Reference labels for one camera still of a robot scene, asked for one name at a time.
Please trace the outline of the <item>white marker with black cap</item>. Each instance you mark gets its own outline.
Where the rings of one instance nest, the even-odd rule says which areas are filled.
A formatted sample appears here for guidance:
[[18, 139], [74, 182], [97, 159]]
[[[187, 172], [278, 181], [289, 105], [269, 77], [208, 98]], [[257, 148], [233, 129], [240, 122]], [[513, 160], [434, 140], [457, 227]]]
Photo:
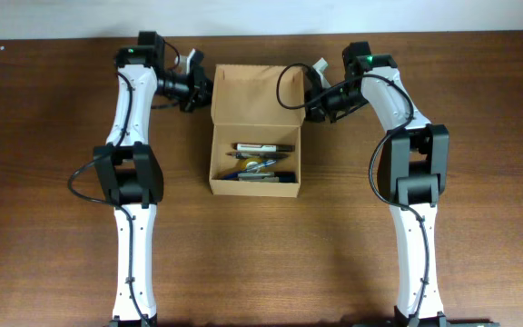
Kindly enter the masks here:
[[237, 143], [232, 146], [235, 150], [240, 152], [260, 152], [260, 153], [278, 153], [278, 152], [293, 152], [294, 145], [287, 144], [243, 144]]

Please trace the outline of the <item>brown cardboard box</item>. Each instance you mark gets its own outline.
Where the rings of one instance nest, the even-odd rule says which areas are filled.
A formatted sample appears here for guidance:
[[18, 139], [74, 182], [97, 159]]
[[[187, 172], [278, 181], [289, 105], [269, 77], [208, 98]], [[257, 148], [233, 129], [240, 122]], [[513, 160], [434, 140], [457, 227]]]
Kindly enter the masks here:
[[[304, 100], [304, 74], [283, 66], [219, 64], [213, 81], [213, 122], [209, 182], [215, 195], [298, 196], [301, 187], [302, 109], [285, 109]], [[248, 163], [229, 156], [237, 144], [288, 145], [287, 157], [268, 172], [291, 173], [293, 182], [246, 182], [226, 176]]]

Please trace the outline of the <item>blue ballpoint pen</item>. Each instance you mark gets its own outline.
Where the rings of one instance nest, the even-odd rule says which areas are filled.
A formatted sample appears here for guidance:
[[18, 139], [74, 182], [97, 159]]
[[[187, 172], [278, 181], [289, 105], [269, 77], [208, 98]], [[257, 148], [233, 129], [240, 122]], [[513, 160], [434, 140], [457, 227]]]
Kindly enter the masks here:
[[267, 161], [264, 161], [264, 162], [261, 162], [261, 163], [256, 163], [256, 164], [253, 164], [253, 165], [249, 165], [245, 169], [242, 169], [240, 171], [224, 175], [224, 177], [222, 179], [223, 180], [231, 180], [231, 179], [237, 178], [240, 173], [257, 172], [257, 171], [259, 171], [259, 170], [261, 170], [263, 168], [272, 166], [272, 165], [274, 165], [276, 163], [277, 163], [277, 160], [271, 159], [271, 160], [267, 160]]

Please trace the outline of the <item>black ballpoint pen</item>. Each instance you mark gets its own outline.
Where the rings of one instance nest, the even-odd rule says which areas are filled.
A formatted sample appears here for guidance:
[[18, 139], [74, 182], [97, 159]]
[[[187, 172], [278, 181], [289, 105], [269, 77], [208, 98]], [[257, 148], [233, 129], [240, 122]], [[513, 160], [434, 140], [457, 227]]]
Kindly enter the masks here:
[[288, 157], [283, 153], [252, 153], [252, 152], [228, 152], [228, 156], [236, 159], [262, 159], [262, 160], [281, 160]]

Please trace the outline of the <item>silver marker with black cap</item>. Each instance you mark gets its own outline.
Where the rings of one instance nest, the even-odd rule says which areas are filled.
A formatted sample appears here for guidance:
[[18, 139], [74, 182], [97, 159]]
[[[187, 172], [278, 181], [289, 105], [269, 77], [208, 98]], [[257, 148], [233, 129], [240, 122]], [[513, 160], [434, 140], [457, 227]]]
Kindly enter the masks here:
[[250, 172], [250, 173], [238, 173], [238, 179], [261, 179], [269, 177], [286, 177], [295, 178], [296, 175], [293, 172]]

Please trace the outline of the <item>yellow adhesive tape roll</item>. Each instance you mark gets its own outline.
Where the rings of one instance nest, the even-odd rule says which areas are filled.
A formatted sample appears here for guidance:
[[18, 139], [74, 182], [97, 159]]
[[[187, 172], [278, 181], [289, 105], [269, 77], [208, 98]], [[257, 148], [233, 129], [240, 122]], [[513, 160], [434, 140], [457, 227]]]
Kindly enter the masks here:
[[266, 161], [261, 158], [248, 158], [242, 162], [244, 172], [259, 172], [265, 168]]

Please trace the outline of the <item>white marker with blue cap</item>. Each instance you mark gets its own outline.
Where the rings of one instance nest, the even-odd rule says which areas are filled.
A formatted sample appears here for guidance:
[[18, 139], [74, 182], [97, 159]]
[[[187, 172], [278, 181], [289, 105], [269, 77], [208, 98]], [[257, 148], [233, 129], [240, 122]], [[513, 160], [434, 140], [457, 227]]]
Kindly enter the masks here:
[[261, 178], [239, 178], [238, 181], [252, 183], [297, 183], [295, 176], [265, 176]]

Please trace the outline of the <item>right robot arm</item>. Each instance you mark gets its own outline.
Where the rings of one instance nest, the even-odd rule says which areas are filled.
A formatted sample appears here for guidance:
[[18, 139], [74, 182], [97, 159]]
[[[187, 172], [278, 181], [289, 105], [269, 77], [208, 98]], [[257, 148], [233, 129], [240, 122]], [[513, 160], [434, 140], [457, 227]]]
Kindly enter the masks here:
[[331, 85], [324, 60], [306, 68], [306, 118], [335, 123], [370, 105], [385, 134], [369, 163], [369, 183], [390, 208], [400, 270], [394, 326], [445, 326], [439, 295], [434, 226], [446, 187], [449, 132], [433, 124], [414, 104], [389, 54], [373, 54], [366, 42], [342, 53], [345, 77]]

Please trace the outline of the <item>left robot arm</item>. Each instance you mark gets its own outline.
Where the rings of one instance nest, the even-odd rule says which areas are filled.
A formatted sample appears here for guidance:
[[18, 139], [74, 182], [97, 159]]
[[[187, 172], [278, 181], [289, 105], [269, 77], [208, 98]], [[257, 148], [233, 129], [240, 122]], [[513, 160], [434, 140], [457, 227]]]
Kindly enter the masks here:
[[112, 326], [154, 326], [157, 308], [152, 281], [152, 236], [163, 198], [163, 172], [149, 145], [155, 96], [185, 113], [212, 102], [213, 82], [202, 68], [204, 55], [193, 49], [164, 64], [163, 37], [142, 31], [137, 43], [114, 58], [119, 92], [113, 125], [93, 151], [104, 202], [113, 207], [118, 235], [117, 291]]

